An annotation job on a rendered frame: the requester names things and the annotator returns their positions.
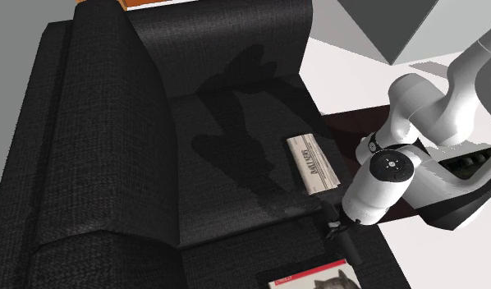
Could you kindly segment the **red white cat book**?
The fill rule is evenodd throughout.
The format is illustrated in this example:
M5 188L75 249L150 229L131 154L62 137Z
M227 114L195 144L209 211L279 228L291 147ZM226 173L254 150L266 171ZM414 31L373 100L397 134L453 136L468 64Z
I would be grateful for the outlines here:
M269 289L362 289L353 267L341 259L268 284Z

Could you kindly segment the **beige striped book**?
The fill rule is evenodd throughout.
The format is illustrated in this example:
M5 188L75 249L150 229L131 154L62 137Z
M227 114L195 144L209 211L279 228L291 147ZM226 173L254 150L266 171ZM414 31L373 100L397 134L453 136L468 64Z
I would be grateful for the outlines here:
M313 134L288 138L287 144L308 195L336 189L341 185Z

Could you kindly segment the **black fabric sofa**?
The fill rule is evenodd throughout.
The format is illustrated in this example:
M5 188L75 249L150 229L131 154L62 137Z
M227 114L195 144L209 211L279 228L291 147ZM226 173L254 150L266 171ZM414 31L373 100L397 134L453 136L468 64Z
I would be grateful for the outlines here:
M344 258L351 174L299 70L312 0L85 0L39 42L0 182L0 289L269 289ZM287 139L341 185L308 195Z

